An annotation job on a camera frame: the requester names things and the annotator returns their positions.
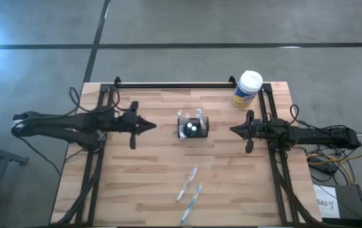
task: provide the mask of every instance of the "butcher block tabletop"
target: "butcher block tabletop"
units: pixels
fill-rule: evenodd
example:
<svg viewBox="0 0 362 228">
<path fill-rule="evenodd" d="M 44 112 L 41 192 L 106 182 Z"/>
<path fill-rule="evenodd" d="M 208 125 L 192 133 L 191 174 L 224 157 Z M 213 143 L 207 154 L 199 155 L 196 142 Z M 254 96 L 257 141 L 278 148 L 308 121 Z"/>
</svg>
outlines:
<svg viewBox="0 0 362 228">
<path fill-rule="evenodd" d="M 84 108 L 96 107 L 100 85 L 84 84 L 80 100 Z M 278 117 L 291 121 L 288 84 L 271 82 L 271 86 Z M 245 122 L 248 109 L 254 110 L 255 118 L 261 118 L 258 97 L 246 110 L 240 110 L 232 103 L 233 89 L 119 92 L 119 107 L 127 108 L 131 101 L 138 101 L 138 114 L 157 127 L 137 136 L 135 150 L 129 148 L 130 134 L 108 133 L 94 225 L 179 226 L 198 184 L 203 185 L 202 191 L 184 225 L 281 224 L 266 141 L 253 139 L 253 152 L 246 154 L 246 142 L 229 130 Z M 202 108 L 203 115 L 209 117 L 209 136 L 180 141 L 177 112 L 182 109 L 195 116 L 196 108 Z M 71 144 L 67 156 L 79 149 Z M 305 154 L 295 148 L 288 154 L 294 192 L 312 216 L 321 220 Z M 81 152 L 64 164 L 51 222 L 59 220 L 79 195 L 86 158 L 87 153 Z M 197 174 L 177 203 L 177 195 L 194 167 Z M 84 221 L 90 198 L 91 194 L 85 202 Z M 286 196 L 284 202 L 289 215 Z"/>
</svg>

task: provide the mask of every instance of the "concrete floor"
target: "concrete floor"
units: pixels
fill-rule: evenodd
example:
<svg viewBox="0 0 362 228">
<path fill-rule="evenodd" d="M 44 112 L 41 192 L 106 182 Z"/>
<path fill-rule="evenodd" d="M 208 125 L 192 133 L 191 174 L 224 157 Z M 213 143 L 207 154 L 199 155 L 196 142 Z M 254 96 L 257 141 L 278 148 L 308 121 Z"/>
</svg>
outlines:
<svg viewBox="0 0 362 228">
<path fill-rule="evenodd" d="M 92 44 L 103 3 L 0 1 L 0 44 Z M 362 0 L 112 0 L 102 44 L 160 42 L 362 42 Z M 68 88 L 81 88 L 90 52 L 0 50 L 0 148 L 30 156 L 26 167 L 9 166 L 0 191 L 0 227 L 48 223 L 59 177 L 10 134 L 11 119 L 29 110 L 57 114 L 73 108 Z M 90 81 L 225 81 L 247 69 L 267 81 L 287 81 L 300 119 L 362 132 L 361 47 L 99 50 Z M 62 166 L 66 143 L 29 141 Z M 362 188 L 362 158 L 352 165 Z"/>
</svg>

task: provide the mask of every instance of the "white lid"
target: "white lid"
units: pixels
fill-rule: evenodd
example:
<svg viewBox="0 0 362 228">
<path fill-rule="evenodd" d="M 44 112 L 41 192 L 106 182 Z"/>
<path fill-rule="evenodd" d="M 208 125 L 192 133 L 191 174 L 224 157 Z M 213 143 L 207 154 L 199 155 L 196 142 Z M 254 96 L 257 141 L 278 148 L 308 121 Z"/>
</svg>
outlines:
<svg viewBox="0 0 362 228">
<path fill-rule="evenodd" d="M 263 85 L 262 76 L 252 70 L 246 70 L 240 78 L 239 86 L 247 92 L 257 92 Z"/>
</svg>

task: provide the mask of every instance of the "small bottle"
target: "small bottle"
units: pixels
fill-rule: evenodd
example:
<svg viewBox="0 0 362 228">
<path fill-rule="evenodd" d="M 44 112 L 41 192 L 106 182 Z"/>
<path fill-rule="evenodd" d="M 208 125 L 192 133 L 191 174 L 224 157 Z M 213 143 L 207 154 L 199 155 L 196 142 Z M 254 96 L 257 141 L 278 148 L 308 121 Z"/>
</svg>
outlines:
<svg viewBox="0 0 362 228">
<path fill-rule="evenodd" d="M 242 74 L 233 96 L 233 104 L 238 108 L 247 108 L 263 85 L 262 76 L 251 70 Z"/>
</svg>

